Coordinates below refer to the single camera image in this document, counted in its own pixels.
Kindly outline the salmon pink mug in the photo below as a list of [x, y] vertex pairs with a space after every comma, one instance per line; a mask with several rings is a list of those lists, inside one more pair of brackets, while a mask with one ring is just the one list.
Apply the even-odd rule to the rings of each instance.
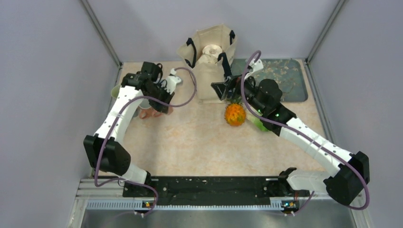
[[140, 119], [147, 119], [147, 118], [157, 118], [160, 117], [163, 113], [160, 113], [156, 110], [154, 110], [152, 107], [143, 109], [140, 108], [140, 113], [139, 113], [139, 118]]

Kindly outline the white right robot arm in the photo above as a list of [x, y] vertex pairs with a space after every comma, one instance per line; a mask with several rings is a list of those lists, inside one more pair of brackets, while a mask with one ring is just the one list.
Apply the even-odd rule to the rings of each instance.
[[256, 83], [252, 76], [244, 81], [241, 76], [230, 76], [224, 82], [212, 83], [211, 87], [220, 100], [240, 98], [265, 129], [294, 143], [325, 168], [325, 172], [290, 169], [278, 183], [283, 195], [291, 196], [297, 190], [325, 192], [352, 209], [351, 203], [364, 192], [365, 202], [359, 209], [369, 206], [368, 156], [361, 151], [352, 153], [340, 148], [311, 130], [280, 102], [283, 93], [275, 80], [263, 79]]

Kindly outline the pale green mug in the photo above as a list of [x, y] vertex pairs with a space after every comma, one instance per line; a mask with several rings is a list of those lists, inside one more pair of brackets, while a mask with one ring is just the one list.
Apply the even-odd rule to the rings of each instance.
[[119, 95], [119, 90], [120, 90], [120, 85], [116, 85], [112, 88], [110, 95], [112, 98], [117, 99], [118, 95]]

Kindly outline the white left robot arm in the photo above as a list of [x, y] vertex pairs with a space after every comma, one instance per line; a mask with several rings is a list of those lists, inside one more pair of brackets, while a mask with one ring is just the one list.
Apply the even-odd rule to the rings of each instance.
[[175, 88], [182, 80], [171, 69], [170, 74], [162, 79], [162, 65], [143, 62], [136, 73], [126, 74], [119, 87], [115, 103], [93, 135], [84, 138], [84, 148], [90, 166], [127, 181], [135, 182], [134, 190], [140, 196], [152, 192], [152, 183], [147, 180], [150, 174], [139, 168], [123, 147], [123, 139], [130, 121], [141, 102], [153, 97], [151, 107], [159, 113], [168, 113], [167, 104], [174, 96]]

